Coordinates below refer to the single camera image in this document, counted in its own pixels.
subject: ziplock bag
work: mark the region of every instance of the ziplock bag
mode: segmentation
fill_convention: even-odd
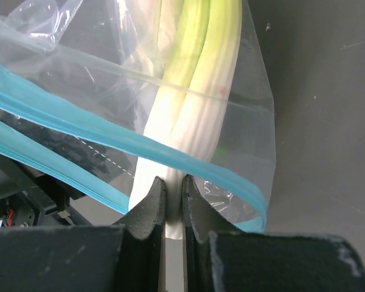
[[[55,2],[61,11],[63,2],[76,1]],[[68,11],[71,21],[60,37],[47,42],[37,22],[30,28],[34,14],[11,21],[11,13],[1,15],[0,64],[22,78],[0,68],[0,121],[128,196],[138,156],[191,173],[226,219],[246,231],[263,231],[275,166],[273,98],[248,3],[242,1],[239,53],[225,101],[164,78],[183,15],[178,2],[84,0]],[[44,6],[38,5],[29,11],[41,15]],[[224,108],[208,157],[143,136],[159,88]],[[216,136],[211,131],[208,125],[201,133]]]

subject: clear plastic bag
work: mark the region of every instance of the clear plastic bag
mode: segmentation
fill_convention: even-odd
[[[161,5],[163,2],[166,3],[165,0],[25,1],[13,12],[0,16],[0,64],[83,111],[143,134],[160,86],[193,93],[202,99],[215,98],[161,79],[183,1]],[[238,174],[241,181],[210,181],[201,175],[196,183],[203,197],[231,223],[247,231],[261,231],[262,224],[246,225],[246,221],[254,222],[259,217],[263,225],[266,220],[262,218],[265,214],[252,207],[248,191],[239,189],[235,193],[220,187],[242,186],[248,180],[263,193],[265,209],[276,163],[273,98],[247,0],[242,0],[242,4],[237,66],[218,146],[210,160]],[[135,151],[119,151],[118,147],[100,145],[99,140],[88,142],[76,137],[74,131],[67,131],[71,136],[41,128],[39,122],[32,123],[2,110],[16,111],[1,106],[2,122],[130,195],[137,161],[137,156],[131,154]],[[33,120],[30,116],[22,117]],[[169,165],[166,148],[155,149],[154,153],[152,160]],[[183,157],[179,169],[189,169]]]

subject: white onion stalk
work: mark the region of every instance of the white onion stalk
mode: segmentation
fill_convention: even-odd
[[[144,135],[210,161],[218,144],[234,76],[242,26],[241,0],[185,0],[163,80],[209,97],[160,87]],[[155,176],[167,186],[166,236],[179,239],[185,173],[138,158],[129,209],[148,193]]]
[[[162,65],[170,59],[171,48],[176,38],[184,0],[158,0],[161,4],[157,47],[162,55]]]

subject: plastic bag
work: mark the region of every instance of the plastic bag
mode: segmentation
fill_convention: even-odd
[[[52,50],[82,2],[83,0],[26,0],[12,10],[3,22],[32,39],[34,46]],[[11,3],[1,4],[0,10],[9,4]]]
[[[59,1],[53,2],[57,3],[56,7],[63,7]],[[32,90],[33,98],[7,92],[9,98],[0,99],[0,120],[126,195],[131,192],[138,155],[197,175],[196,183],[203,197],[226,219],[244,230],[262,231],[275,166],[274,114],[273,98],[248,3],[243,0],[238,62],[212,166],[200,164],[197,159],[190,160],[168,147],[158,145],[152,148],[146,139],[139,140],[159,86],[189,92],[161,80],[178,18],[171,17],[171,25],[164,27],[159,25],[159,18],[161,15],[179,15],[179,9],[171,11],[160,3],[161,0],[84,0],[77,11],[71,10],[75,13],[68,13],[71,16],[68,25],[59,26],[60,21],[56,19],[56,26],[63,29],[58,30],[60,33],[54,38],[47,38],[49,41],[46,41],[48,33],[42,37],[44,41],[35,38],[38,25],[33,27],[30,19],[37,19],[36,12],[22,15],[22,10],[18,9],[16,21],[12,22],[8,21],[7,15],[0,16],[0,64],[77,106],[71,108],[72,114],[76,112],[84,119],[87,117],[88,123],[78,118],[75,129],[76,121],[65,116],[66,113],[60,113],[62,119],[72,122],[67,122],[66,127],[59,127],[57,121],[47,122],[47,113],[56,114],[54,110],[58,110],[59,102],[50,99],[52,96],[47,99],[39,91],[36,93],[28,85],[23,86],[25,83],[20,80],[17,84],[23,90]],[[38,5],[43,8],[42,2],[38,1]],[[48,18],[47,14],[41,19],[54,23],[54,18]],[[15,106],[14,99],[45,115],[37,117],[31,110],[21,111],[21,104]],[[16,119],[1,110],[25,119]],[[94,116],[87,115],[87,112],[104,120],[97,120],[96,126],[92,123],[96,122]],[[40,125],[46,126],[44,134],[35,134]],[[80,131],[79,126],[88,131]],[[133,135],[127,136],[128,132],[120,131],[119,127],[130,130]],[[113,141],[108,133],[115,135]],[[248,181],[263,195],[257,193]]]

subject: black mechanical part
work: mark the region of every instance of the black mechanical part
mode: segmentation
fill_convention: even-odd
[[[13,226],[44,224],[49,215],[53,215],[58,224],[90,225],[70,207],[70,198],[81,196],[83,194],[73,187],[0,155],[0,218],[6,215],[6,208],[11,207],[15,211]],[[64,210],[69,212],[67,218],[57,215]]]
[[[182,192],[187,290],[365,291],[365,270],[343,239],[239,231],[200,195],[191,176]]]
[[[112,226],[0,229],[0,291],[159,291],[164,214],[156,178]]]

